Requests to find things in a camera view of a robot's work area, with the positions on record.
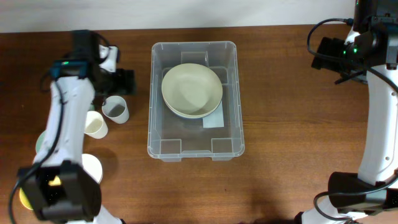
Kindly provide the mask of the grey cup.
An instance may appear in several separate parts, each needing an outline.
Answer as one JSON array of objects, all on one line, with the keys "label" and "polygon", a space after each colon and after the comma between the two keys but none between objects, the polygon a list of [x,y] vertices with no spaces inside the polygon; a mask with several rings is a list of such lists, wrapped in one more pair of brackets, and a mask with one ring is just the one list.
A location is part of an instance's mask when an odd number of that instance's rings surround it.
[{"label": "grey cup", "polygon": [[124,124],[129,119],[129,110],[121,96],[109,96],[101,107],[103,114],[117,124]]}]

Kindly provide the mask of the cream cup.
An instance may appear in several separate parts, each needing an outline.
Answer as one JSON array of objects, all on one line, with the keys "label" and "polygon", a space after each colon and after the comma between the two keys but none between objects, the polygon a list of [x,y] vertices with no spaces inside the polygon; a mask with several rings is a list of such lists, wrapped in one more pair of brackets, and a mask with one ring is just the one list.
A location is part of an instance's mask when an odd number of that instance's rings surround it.
[{"label": "cream cup", "polygon": [[102,139],[108,133],[108,126],[103,116],[97,111],[88,111],[86,114],[85,134],[95,139]]}]

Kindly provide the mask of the cream bowl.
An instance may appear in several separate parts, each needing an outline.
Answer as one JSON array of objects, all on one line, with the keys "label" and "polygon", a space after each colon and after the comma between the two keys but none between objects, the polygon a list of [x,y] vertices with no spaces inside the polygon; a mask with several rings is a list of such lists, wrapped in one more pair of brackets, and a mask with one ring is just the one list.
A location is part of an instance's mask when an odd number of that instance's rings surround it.
[{"label": "cream bowl", "polygon": [[161,91],[163,100],[190,101],[197,105],[223,98],[223,86],[217,74],[195,63],[171,68],[163,77]]},{"label": "cream bowl", "polygon": [[197,105],[190,101],[167,101],[164,100],[167,107],[175,113],[177,116],[187,119],[198,119],[204,118],[217,110],[222,100],[216,100],[214,102],[208,101],[204,105]]}]

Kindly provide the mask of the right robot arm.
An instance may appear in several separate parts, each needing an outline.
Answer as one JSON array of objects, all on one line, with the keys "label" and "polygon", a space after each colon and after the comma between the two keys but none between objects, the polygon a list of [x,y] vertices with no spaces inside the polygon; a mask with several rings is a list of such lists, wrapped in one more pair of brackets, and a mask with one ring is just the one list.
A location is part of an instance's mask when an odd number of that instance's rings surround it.
[{"label": "right robot arm", "polygon": [[337,72],[335,83],[362,78],[369,89],[366,147],[357,173],[334,172],[328,189],[295,223],[357,223],[397,210],[397,1],[357,0],[345,40],[324,37],[312,67]]}]

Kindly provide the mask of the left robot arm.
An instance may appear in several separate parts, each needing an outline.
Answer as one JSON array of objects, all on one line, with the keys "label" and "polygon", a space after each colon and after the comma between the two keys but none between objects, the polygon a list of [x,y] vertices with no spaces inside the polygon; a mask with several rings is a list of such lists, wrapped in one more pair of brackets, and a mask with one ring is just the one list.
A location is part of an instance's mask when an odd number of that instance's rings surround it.
[{"label": "left robot arm", "polygon": [[45,74],[52,101],[44,141],[32,165],[19,169],[14,188],[24,191],[40,221],[124,223],[103,206],[82,154],[91,103],[97,96],[134,94],[134,71],[116,68],[119,49],[102,35],[74,30],[72,39],[72,50]]}]

